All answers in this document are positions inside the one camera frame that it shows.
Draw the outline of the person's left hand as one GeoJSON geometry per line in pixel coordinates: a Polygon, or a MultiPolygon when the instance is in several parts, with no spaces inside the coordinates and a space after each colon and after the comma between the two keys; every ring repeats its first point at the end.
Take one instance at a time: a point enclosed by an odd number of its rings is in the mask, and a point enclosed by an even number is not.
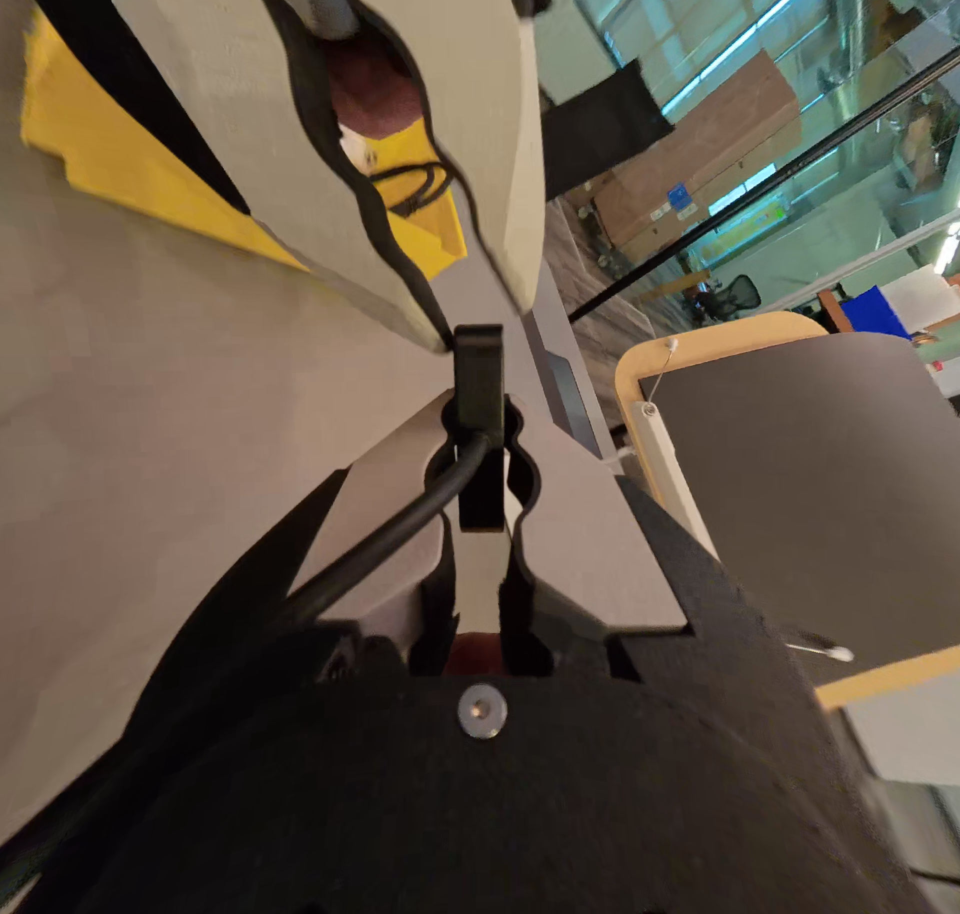
{"type": "Polygon", "coordinates": [[[358,135],[382,140],[422,119],[422,96],[388,37],[363,27],[340,40],[319,42],[339,122],[358,135]]]}

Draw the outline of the yellow plastic bin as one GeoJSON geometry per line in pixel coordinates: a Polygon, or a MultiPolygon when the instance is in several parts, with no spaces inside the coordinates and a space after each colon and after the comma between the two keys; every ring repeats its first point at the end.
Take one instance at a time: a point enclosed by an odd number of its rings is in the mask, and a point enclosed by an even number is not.
{"type": "MultiPolygon", "coordinates": [[[[33,9],[26,34],[25,61],[21,140],[59,158],[71,188],[246,253],[305,269],[115,103],[39,8],[33,9]]],[[[374,182],[397,243],[428,281],[467,256],[442,168],[435,168],[423,190],[426,205],[408,217],[395,212],[429,178],[426,169],[415,166],[437,163],[422,119],[379,139],[347,128],[342,147],[374,182]]]]}

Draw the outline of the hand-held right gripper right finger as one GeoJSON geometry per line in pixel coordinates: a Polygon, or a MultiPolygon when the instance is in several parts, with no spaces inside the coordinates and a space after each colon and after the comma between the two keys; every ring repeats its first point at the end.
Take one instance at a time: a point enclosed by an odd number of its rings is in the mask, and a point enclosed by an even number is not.
{"type": "Polygon", "coordinates": [[[615,644],[690,623],[618,477],[509,396],[507,487],[520,512],[503,581],[506,668],[607,668],[615,644]]]}

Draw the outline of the black office chair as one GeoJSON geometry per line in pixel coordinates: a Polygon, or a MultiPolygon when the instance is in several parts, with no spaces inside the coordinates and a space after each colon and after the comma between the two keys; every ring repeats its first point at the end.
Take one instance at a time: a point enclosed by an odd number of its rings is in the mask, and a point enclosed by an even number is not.
{"type": "Polygon", "coordinates": [[[541,113],[545,199],[550,202],[642,154],[674,125],[634,59],[541,113]]]}

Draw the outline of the dark monitor with wooden back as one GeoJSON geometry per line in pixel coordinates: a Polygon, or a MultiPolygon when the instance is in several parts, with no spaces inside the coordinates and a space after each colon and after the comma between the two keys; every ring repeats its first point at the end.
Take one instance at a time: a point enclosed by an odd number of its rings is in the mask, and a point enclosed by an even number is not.
{"type": "Polygon", "coordinates": [[[907,341],[767,313],[634,345],[614,390],[824,708],[958,673],[958,418],[907,341]]]}

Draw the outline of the blue storage bin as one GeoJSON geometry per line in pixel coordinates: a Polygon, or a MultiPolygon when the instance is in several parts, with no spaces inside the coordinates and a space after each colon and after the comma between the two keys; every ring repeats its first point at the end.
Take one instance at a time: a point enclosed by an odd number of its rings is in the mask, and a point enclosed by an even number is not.
{"type": "Polygon", "coordinates": [[[912,340],[911,333],[879,286],[841,302],[841,311],[854,332],[883,334],[908,342],[912,340]]]}

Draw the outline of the brown cardboard box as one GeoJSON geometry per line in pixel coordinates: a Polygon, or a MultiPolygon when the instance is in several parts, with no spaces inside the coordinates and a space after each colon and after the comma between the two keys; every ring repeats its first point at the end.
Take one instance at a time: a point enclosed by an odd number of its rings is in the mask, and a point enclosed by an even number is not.
{"type": "Polygon", "coordinates": [[[611,247],[639,264],[711,217],[710,208],[802,139],[794,88],[760,50],[593,195],[611,247]]]}

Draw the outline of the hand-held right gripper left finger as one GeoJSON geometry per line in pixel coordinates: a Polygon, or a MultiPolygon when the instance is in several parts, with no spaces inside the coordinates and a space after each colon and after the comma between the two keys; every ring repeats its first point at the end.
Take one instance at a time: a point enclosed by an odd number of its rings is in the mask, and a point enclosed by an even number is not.
{"type": "Polygon", "coordinates": [[[339,625],[432,664],[455,634],[447,508],[466,487],[454,393],[444,391],[355,461],[290,589],[290,630],[339,625]]]}

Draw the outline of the black hdmi switch box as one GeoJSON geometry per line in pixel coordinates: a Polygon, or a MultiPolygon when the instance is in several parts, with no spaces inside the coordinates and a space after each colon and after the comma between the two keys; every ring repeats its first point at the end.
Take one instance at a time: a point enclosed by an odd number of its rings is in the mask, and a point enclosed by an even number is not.
{"type": "MultiPolygon", "coordinates": [[[[452,433],[465,449],[465,487],[505,434],[502,329],[460,326],[454,335],[452,433]]],[[[126,785],[145,781],[150,759],[212,727],[230,701],[254,702],[277,644],[290,630],[290,589],[350,468],[334,470],[222,576],[169,645],[121,737],[2,845],[2,906],[40,877],[57,849],[126,785]]]]}

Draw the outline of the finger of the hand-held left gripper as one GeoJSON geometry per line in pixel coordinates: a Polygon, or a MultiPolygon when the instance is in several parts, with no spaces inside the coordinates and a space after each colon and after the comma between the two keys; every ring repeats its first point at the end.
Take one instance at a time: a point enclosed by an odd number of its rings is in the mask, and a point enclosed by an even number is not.
{"type": "Polygon", "coordinates": [[[519,312],[534,306],[545,163],[534,17],[545,0],[358,0],[398,38],[427,132],[453,165],[476,236],[519,312]]]}
{"type": "Polygon", "coordinates": [[[311,274],[433,353],[451,329],[354,165],[321,47],[285,0],[113,0],[138,44],[242,195],[311,274]]]}

